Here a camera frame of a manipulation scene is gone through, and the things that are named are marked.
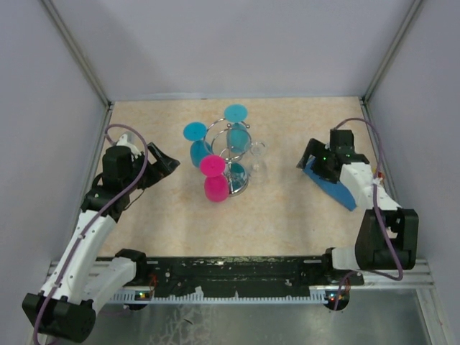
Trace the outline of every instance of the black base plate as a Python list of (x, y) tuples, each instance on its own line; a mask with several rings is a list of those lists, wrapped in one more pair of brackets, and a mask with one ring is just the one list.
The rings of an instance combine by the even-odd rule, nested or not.
[[(100, 257), (98, 261), (110, 261)], [(148, 257), (144, 277), (127, 286), (155, 285), (155, 297), (176, 297), (201, 286), (205, 297), (310, 295), (310, 286), (338, 285), (348, 271), (334, 270), (330, 254), (307, 257)], [(363, 285), (362, 277), (350, 278)]]

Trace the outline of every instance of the metal base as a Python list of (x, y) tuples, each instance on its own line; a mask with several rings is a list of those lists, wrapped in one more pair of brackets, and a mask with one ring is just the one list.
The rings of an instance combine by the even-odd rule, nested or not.
[(352, 291), (350, 304), (336, 313), (323, 305), (312, 304), (148, 305), (139, 311), (123, 311), (121, 305), (108, 305), (84, 344), (424, 345), (431, 342), (413, 290), (360, 290)]

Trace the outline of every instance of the table surface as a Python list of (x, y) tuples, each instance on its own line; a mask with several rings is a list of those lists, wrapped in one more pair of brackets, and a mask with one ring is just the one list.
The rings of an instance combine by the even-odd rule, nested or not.
[[(268, 144), (268, 180), (212, 203), (183, 129), (192, 121), (212, 123), (231, 104), (247, 107), (252, 138)], [(315, 255), (353, 245), (364, 211), (346, 210), (295, 168), (310, 138), (327, 142), (329, 129), (349, 117), (362, 117), (356, 97), (117, 102), (112, 124), (134, 127), (181, 164), (122, 214), (99, 255), (121, 248), (149, 256)], [(353, 130), (356, 151), (375, 167), (366, 126), (353, 121), (343, 128)]]

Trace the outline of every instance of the gray wall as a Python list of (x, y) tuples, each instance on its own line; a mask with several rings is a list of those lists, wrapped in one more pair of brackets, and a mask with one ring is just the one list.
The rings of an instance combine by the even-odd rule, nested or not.
[(412, 0), (53, 2), (109, 98), (132, 100), (362, 95)]
[(70, 238), (104, 107), (38, 1), (0, 1), (0, 337)]
[(420, 216), (456, 337), (460, 314), (460, 1), (427, 1), (371, 101), (404, 206)]

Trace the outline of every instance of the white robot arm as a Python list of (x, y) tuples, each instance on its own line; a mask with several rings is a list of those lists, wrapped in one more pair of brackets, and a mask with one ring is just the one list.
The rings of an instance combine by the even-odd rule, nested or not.
[(150, 164), (147, 152), (137, 149), (129, 132), (106, 150), (103, 171), (85, 195), (64, 255), (40, 292), (28, 293), (22, 302), (35, 335), (39, 331), (83, 342), (92, 331), (97, 314), (114, 293), (146, 275), (146, 255), (123, 249), (98, 277), (88, 277), (102, 244), (129, 205), (129, 194), (135, 189), (151, 187), (180, 164), (153, 143), (147, 145), (143, 138), (142, 142), (156, 158), (155, 163)]
[[(338, 201), (343, 197), (340, 188), (345, 187), (355, 204), (364, 210), (354, 247), (330, 250), (334, 269), (394, 270), (395, 255), (404, 270), (413, 268), (417, 252), (418, 215), (413, 209), (402, 208), (388, 196), (380, 179), (374, 177), (369, 160), (354, 151), (352, 131), (332, 129), (329, 144), (311, 139), (298, 167)], [(385, 238), (387, 229), (397, 236)]]

